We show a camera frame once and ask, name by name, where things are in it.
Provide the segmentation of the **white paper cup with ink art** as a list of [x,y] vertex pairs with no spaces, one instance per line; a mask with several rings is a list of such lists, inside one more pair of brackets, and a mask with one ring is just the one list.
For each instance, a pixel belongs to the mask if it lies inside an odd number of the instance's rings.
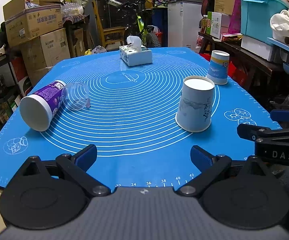
[[175,121],[187,132],[200,133],[211,125],[215,85],[203,76],[183,80]]

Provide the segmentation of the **blue and yellow paper cup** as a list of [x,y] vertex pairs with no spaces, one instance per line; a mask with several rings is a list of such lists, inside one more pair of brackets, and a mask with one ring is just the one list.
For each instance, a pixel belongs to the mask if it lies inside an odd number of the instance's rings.
[[227,84],[229,59],[229,53],[213,50],[206,77],[216,85]]

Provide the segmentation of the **purple paper cup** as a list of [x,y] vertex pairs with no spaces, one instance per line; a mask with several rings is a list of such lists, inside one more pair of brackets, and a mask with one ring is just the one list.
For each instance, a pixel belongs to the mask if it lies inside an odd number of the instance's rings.
[[20,114],[23,121],[33,130],[48,130],[51,121],[62,102],[64,81],[55,80],[20,101]]

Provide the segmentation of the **clear plastic cup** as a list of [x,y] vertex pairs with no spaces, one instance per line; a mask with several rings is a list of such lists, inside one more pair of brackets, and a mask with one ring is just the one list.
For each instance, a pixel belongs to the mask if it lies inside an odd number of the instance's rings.
[[90,107],[89,88],[85,83],[72,82],[66,84],[61,96],[63,107],[67,111],[80,111]]

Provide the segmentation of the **white foam box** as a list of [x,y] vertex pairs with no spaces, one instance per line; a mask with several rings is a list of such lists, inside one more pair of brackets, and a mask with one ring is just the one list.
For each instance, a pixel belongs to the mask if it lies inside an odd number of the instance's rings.
[[273,62],[275,58],[274,46],[268,45],[262,41],[252,37],[243,35],[241,40],[241,48],[265,59],[268,62]]

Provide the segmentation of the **dark wooden side table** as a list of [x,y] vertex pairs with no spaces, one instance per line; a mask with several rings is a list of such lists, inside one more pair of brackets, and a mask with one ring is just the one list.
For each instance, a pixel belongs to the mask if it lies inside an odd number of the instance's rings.
[[198,32],[204,40],[200,52],[207,53],[213,50],[221,50],[230,54],[230,59],[235,66],[243,70],[252,78],[270,80],[272,76],[279,75],[283,71],[282,63],[269,62],[262,57],[241,48],[241,42],[216,41],[212,36]]

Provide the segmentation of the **pink translucent container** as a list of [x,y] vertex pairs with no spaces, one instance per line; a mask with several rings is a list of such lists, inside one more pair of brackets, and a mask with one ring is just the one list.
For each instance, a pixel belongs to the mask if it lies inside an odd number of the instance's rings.
[[228,27],[228,33],[237,34],[240,33],[240,29],[241,29],[241,0],[235,0]]

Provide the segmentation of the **teal plastic storage bin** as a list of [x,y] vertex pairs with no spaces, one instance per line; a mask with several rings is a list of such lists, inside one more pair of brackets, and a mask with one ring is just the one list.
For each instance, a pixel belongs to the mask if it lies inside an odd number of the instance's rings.
[[286,0],[240,0],[241,1],[241,30],[248,36],[264,43],[272,38],[270,18],[282,10],[289,9]]

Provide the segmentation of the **black metal shelf rack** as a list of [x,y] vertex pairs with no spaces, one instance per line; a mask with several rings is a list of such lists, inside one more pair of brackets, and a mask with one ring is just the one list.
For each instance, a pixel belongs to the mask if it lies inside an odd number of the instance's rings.
[[10,119],[32,88],[22,57],[0,53],[0,125]]

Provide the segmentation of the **green and white carton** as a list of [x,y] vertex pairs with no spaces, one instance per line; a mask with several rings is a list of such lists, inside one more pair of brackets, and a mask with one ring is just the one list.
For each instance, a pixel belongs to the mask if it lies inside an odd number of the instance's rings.
[[219,39],[221,35],[221,20],[221,13],[209,11],[207,14],[206,34]]

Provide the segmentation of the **red bucket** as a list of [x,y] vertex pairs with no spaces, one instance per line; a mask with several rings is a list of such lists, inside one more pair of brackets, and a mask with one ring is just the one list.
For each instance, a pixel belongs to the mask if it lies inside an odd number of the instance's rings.
[[161,47],[161,42],[159,40],[159,37],[155,33],[150,33],[151,36],[151,42],[154,48]]

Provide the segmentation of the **white tissue box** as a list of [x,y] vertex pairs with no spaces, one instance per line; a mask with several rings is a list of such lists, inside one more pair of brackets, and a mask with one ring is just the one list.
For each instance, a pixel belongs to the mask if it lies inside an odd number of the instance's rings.
[[152,51],[142,45],[138,36],[128,36],[127,45],[119,47],[120,58],[128,67],[151,64],[153,62]]

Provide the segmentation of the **bicycle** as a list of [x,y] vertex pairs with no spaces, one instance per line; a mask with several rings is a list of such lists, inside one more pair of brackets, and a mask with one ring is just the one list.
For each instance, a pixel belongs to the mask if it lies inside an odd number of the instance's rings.
[[137,0],[132,2],[120,2],[117,0],[106,0],[108,5],[117,8],[125,22],[125,33],[123,36],[124,44],[127,44],[128,36],[138,36],[142,40],[142,45],[147,48],[153,48],[150,33],[155,33],[155,27],[151,24],[153,10],[145,8],[149,4],[148,0]]

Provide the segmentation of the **wooden chair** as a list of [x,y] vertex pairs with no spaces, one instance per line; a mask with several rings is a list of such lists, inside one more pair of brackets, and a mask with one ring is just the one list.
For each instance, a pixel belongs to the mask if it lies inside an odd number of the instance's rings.
[[104,48],[107,48],[108,45],[113,45],[116,42],[119,42],[120,45],[122,46],[124,44],[123,36],[126,28],[125,27],[103,28],[98,12],[97,2],[93,0],[91,3],[96,19],[97,30],[100,37],[100,45]]

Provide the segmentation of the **upper open cardboard box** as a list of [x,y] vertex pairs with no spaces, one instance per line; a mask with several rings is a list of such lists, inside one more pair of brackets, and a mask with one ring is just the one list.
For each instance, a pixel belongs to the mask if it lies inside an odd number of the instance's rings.
[[11,0],[3,15],[11,48],[63,27],[60,0]]

